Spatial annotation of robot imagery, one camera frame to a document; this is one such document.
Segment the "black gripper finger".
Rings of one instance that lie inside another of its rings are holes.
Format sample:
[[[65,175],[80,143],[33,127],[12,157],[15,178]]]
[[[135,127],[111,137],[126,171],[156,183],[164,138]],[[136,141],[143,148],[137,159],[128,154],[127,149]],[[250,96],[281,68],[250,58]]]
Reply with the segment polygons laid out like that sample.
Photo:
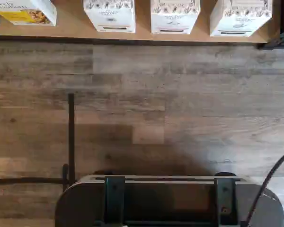
[[[217,225],[238,225],[235,180],[233,178],[216,178],[214,185]]]
[[[105,177],[104,223],[122,225],[124,222],[125,177]]]

